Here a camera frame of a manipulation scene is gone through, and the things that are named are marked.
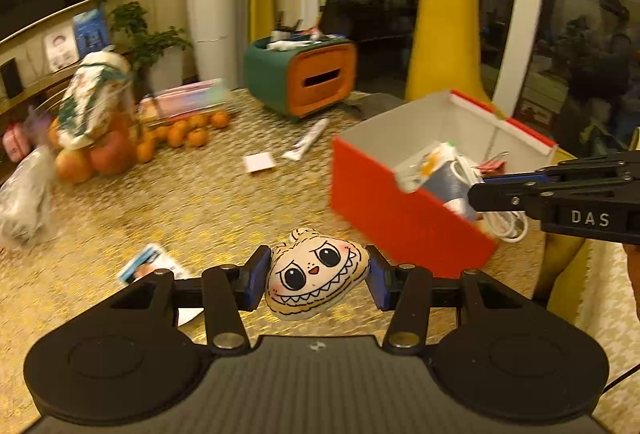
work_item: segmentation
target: human hand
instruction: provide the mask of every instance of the human hand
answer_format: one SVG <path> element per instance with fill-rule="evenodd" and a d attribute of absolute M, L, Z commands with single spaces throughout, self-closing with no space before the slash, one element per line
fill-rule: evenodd
<path fill-rule="evenodd" d="M 626 252 L 626 269 L 636 297 L 636 315 L 640 320 L 640 245 L 623 245 Z"/>

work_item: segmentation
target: white sticky note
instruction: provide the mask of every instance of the white sticky note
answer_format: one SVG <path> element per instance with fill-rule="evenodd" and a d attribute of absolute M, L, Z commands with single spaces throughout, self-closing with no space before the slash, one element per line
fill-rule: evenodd
<path fill-rule="evenodd" d="M 276 163 L 273 161 L 271 153 L 250 154 L 242 158 L 244 170 L 246 172 L 257 172 L 259 170 L 273 169 Z"/>

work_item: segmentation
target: orange panel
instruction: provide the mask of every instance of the orange panel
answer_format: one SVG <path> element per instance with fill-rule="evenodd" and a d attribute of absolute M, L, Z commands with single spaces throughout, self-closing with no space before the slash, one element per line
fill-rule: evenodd
<path fill-rule="evenodd" d="M 345 99 L 353 89 L 356 50 L 343 43 L 298 53 L 289 63 L 287 107 L 302 117 Z"/>

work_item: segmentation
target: plush toy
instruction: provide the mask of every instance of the plush toy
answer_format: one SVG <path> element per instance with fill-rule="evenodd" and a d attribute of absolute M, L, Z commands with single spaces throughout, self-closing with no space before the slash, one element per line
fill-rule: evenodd
<path fill-rule="evenodd" d="M 369 252 L 361 245 L 295 229 L 288 244 L 275 245 L 265 300 L 283 320 L 316 315 L 347 295 L 369 273 Z"/>

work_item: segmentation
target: open box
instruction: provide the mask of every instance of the open box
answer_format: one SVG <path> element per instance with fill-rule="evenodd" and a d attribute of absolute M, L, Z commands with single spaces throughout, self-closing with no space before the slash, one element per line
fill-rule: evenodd
<path fill-rule="evenodd" d="M 408 170 L 444 141 L 476 163 L 509 151 L 506 173 L 549 165 L 557 147 L 459 92 L 434 93 L 334 139 L 331 206 L 396 263 L 458 277 L 465 268 L 482 268 L 497 241 L 424 189 L 401 189 Z"/>

